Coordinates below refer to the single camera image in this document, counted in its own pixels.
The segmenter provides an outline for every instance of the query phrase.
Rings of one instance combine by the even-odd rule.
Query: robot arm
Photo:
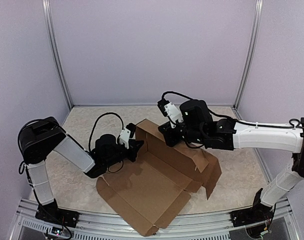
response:
[[[97,178],[108,168],[128,158],[136,160],[137,152],[143,141],[133,139],[136,126],[127,125],[116,137],[104,134],[95,142],[95,148],[88,152],[74,140],[53,117],[40,119],[24,126],[18,136],[18,144],[26,165],[29,184],[33,188],[39,203],[36,218],[47,222],[58,223],[64,219],[68,227],[75,227],[78,213],[59,209],[53,196],[45,160],[48,154],[55,151],[77,166],[90,178]]]
[[[203,100],[187,98],[189,100],[182,103],[179,110],[165,100],[164,95],[158,102],[160,111],[169,118],[169,122],[159,126],[167,146],[173,147],[184,141],[190,148],[204,146],[231,151],[265,148],[293,153],[294,163],[289,163],[266,188],[256,193],[251,208],[231,214],[235,227],[272,219],[276,202],[304,179],[304,117],[300,121],[292,119],[289,124],[245,122],[210,111]],[[213,121],[211,114],[222,119]],[[249,234],[260,236],[264,228],[265,224]]]

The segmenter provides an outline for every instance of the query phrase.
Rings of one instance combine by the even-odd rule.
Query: wire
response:
[[[262,235],[253,236],[253,237],[258,237],[258,238],[253,238],[253,237],[251,237],[251,236],[248,234],[248,232],[247,232],[247,230],[249,230],[249,229],[251,229],[251,228],[250,228],[250,227],[249,227],[249,228],[245,228],[245,232],[246,232],[247,236],[248,236],[250,239],[254,239],[254,240],[263,239],[263,236],[262,236]]]
[[[205,124],[205,122],[201,122],[201,123],[200,123],[200,129],[199,129],[199,130],[200,130],[201,134],[202,134],[203,137],[206,138],[206,139],[212,139],[211,137],[209,137],[207,134],[204,133],[204,131],[203,131],[204,124]]]
[[[173,124],[173,125],[177,125],[177,123],[176,122],[174,122],[173,120],[171,120],[171,118],[169,117],[169,116],[167,116],[167,118],[168,118],[168,120],[171,122],[171,124]]]
[[[268,215],[267,215],[267,220],[268,220],[269,226],[271,226],[271,220],[270,220],[270,217]]]
[[[162,99],[164,99],[164,97],[165,97],[166,94],[175,94],[175,95],[181,96],[181,97],[183,97],[183,98],[186,98],[186,99],[189,99],[189,100],[193,100],[191,97],[186,96],[186,95],[181,94],[181,93],[176,92],[176,91],[166,91],[166,92],[164,92],[164,93],[162,94]]]
[[[122,160],[122,166],[116,170],[116,171],[110,171],[110,166],[107,168],[107,171],[110,173],[110,174],[115,174],[115,173],[118,173],[119,171],[122,170],[122,168],[124,167],[124,160]]]
[[[270,222],[270,226],[272,225],[272,222],[273,222],[273,219],[274,219],[274,216],[275,216],[276,204],[277,204],[277,203],[275,203],[275,205],[274,205],[274,212],[273,212],[273,217],[272,217],[271,222]]]
[[[106,115],[114,115],[114,116],[117,116],[121,122],[122,122],[122,130],[124,129],[124,122],[123,122],[123,119],[120,117],[119,114],[115,113],[115,112],[106,112],[104,114],[102,114],[101,116],[99,116],[95,123],[94,123],[94,126],[93,126],[93,129],[92,129],[92,132],[91,132],[91,135],[90,135],[90,138],[88,140],[88,150],[91,152],[91,140],[92,140],[92,136],[93,136],[93,133],[94,133],[94,130],[95,130],[95,127],[96,127],[96,124],[97,122],[103,117],[103,116],[106,116]]]
[[[19,173],[20,175],[22,175],[22,174],[24,173],[25,168],[26,168],[26,165],[25,165],[24,161],[22,161],[22,162],[20,163],[20,166],[18,166],[18,173]]]
[[[46,228],[46,233],[43,233],[44,237],[45,237],[45,240],[48,239],[48,228]]]
[[[187,142],[185,139],[184,139],[184,142],[185,142],[186,146],[187,146],[188,148],[190,148],[190,149],[200,149],[201,147],[204,146],[204,144],[199,145],[199,146],[191,146],[191,145],[188,144],[188,142]]]
[[[186,96],[186,95],[183,95],[179,92],[175,92],[175,91],[166,91],[162,94],[162,99],[164,99],[165,95],[166,94],[175,94],[175,95],[178,95],[178,96],[181,96],[181,97],[184,97],[186,99],[189,99],[189,100],[193,100],[193,98],[189,97],[189,96]],[[215,112],[213,112],[212,110],[208,109],[208,111],[216,116],[216,117],[219,117],[219,118],[227,118],[229,120],[232,120],[232,121],[235,121],[237,123],[240,123],[240,124],[243,124],[243,125],[248,125],[248,126],[252,126],[252,127],[262,127],[262,128],[272,128],[272,129],[292,129],[292,128],[298,128],[298,129],[303,129],[304,130],[304,126],[300,126],[301,124],[301,121],[299,121],[298,119],[296,118],[292,118],[289,120],[289,123],[291,126],[278,126],[278,125],[266,125],[266,124],[255,124],[255,123],[251,123],[251,122],[244,122],[244,121],[241,121],[241,120],[238,120],[236,118],[233,118],[231,116],[227,116],[227,115],[223,115],[223,114],[217,114]]]

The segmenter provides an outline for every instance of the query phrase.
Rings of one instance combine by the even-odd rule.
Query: cardboard flap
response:
[[[155,225],[162,229],[167,228],[190,199],[191,196],[187,192],[181,192],[164,214],[155,222]]]
[[[190,158],[171,147],[167,147],[165,143],[158,138],[150,134],[148,136],[148,151],[151,154],[166,164],[170,165],[171,167],[175,168],[177,171],[189,177],[190,179],[193,179],[200,183],[203,182],[203,173],[195,168],[195,164]]]
[[[175,168],[147,152],[144,158],[145,162],[149,164],[157,172],[165,176],[168,180],[179,186],[181,189],[187,190],[187,186],[191,183],[191,179],[186,175],[180,173]]]
[[[101,197],[141,235],[147,237],[158,231],[158,227],[154,226],[149,220],[143,217],[123,198],[121,198],[103,178],[98,178],[96,189]]]
[[[163,135],[158,131],[158,125],[153,123],[152,121],[145,119],[142,122],[137,124],[137,128],[140,128],[141,130],[144,130],[146,132],[147,139],[148,139],[148,135],[150,134],[150,135],[158,138],[162,142],[165,142]],[[195,164],[196,168],[199,170],[199,172],[202,172],[208,164],[208,162],[205,160],[206,156],[204,155],[204,153],[203,153],[204,151],[202,149],[188,148],[185,145],[185,143],[183,143],[183,142],[180,142],[176,146],[172,147],[172,149],[181,153],[185,157],[190,158],[194,162],[194,164]]]
[[[201,186],[201,182],[192,180],[190,184],[188,184],[188,186],[186,187],[186,191],[189,191],[191,193],[197,193]]]
[[[147,152],[144,156],[146,160],[152,155]],[[126,170],[104,177],[125,202],[154,224],[183,190],[144,160],[128,163]]]
[[[208,172],[208,174],[204,176],[203,187],[206,189],[206,197],[208,199],[222,174],[221,166],[216,157],[209,158],[209,164],[205,171]]]

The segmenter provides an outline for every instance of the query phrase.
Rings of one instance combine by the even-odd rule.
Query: cardboard box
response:
[[[144,145],[136,162],[124,161],[121,171],[104,174],[96,184],[102,198],[145,237],[166,228],[201,186],[209,198],[221,175],[216,157],[185,144],[167,147],[157,127],[140,122],[136,139]]]

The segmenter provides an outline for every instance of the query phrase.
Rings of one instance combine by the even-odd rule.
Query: lavender wall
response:
[[[155,104],[162,92],[176,90],[210,104],[232,105],[255,3],[51,1],[73,102]]]
[[[282,123],[304,117],[304,0],[264,1],[260,32],[240,114]],[[260,150],[273,177],[291,154]],[[304,239],[304,181],[288,195]]]
[[[49,47],[41,1],[0,0],[0,240],[30,188],[19,175],[16,137],[34,118],[68,114]]]

